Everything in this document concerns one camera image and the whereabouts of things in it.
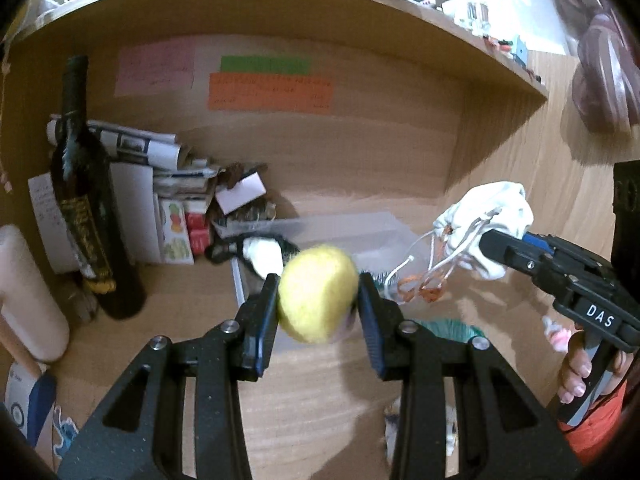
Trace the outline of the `person's right hand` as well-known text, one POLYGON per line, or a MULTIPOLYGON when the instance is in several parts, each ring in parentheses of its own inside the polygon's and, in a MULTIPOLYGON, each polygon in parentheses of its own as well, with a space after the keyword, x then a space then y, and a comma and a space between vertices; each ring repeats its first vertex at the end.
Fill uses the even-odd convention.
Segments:
MULTIPOLYGON (((624 380, 635 356, 634 353, 617 352, 611 379, 603 388, 601 396, 608 396, 624 380)), ((591 371, 592 363, 586 350, 586 337, 582 330, 578 330, 570 337, 567 354, 559 371, 556 394, 562 404, 569 404, 585 394, 586 379, 591 371)))

